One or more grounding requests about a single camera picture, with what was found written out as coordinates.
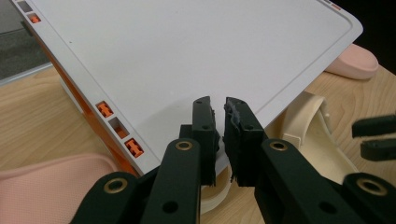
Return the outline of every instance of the rectangular slot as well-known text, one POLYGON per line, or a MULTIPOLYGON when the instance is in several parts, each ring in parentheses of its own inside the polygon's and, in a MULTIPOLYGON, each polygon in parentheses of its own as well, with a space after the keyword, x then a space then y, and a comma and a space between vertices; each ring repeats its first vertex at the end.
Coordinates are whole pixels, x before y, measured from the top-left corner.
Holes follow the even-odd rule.
POLYGON ((110 106, 108 106, 108 104, 106 104, 105 101, 102 101, 101 103, 97 104, 96 107, 105 118, 108 118, 114 114, 110 106))
POLYGON ((29 18, 29 20, 30 20, 32 23, 41 22, 40 18, 39 18, 39 17, 37 16, 37 14, 35 14, 35 13, 30 13, 29 15, 27 15, 27 17, 29 18))
POLYGON ((139 146, 139 144, 133 138, 125 142, 125 146, 129 149, 129 152, 131 152, 131 154, 135 158, 138 158, 144 153, 142 147, 139 146))
POLYGON ((108 123, 111 125, 113 130, 117 133, 117 135, 121 139, 129 135, 128 131, 125 129, 125 127, 123 126, 123 124, 120 122, 120 120, 117 117, 109 120, 108 123))
POLYGON ((20 1, 18 2, 18 6, 24 11, 24 12, 31 12, 33 11, 32 8, 27 4, 25 1, 20 1))

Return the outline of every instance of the wooden surface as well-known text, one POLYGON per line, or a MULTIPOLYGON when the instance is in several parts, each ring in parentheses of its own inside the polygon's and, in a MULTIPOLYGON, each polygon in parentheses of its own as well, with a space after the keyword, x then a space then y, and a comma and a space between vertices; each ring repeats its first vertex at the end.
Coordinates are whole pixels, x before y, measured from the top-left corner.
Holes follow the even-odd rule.
MULTIPOLYGON (((51 68, 0 87, 0 171, 83 152, 108 153, 59 79, 51 68)), ((396 185, 396 161, 362 159, 361 139, 351 137, 356 119, 395 113, 396 76, 382 67, 363 81, 323 73, 306 90, 326 97, 334 140, 356 166, 396 185)), ((253 189, 233 183, 201 223, 263 223, 253 189)))

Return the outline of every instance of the wooden table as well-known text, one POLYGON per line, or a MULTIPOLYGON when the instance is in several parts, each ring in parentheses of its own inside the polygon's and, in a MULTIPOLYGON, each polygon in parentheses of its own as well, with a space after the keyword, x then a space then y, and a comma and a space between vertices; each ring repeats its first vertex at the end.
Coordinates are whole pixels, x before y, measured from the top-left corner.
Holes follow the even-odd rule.
MULTIPOLYGON (((0 171, 82 152, 108 153, 105 145, 63 90, 54 68, 0 87, 0 171)), ((396 76, 380 67, 369 80, 321 74, 307 89, 325 96, 333 137, 365 173, 396 186, 396 162, 360 157, 360 139, 352 139, 356 119, 396 111, 396 76)), ((201 216, 201 223, 263 223, 253 189, 232 184, 225 201, 201 216)))

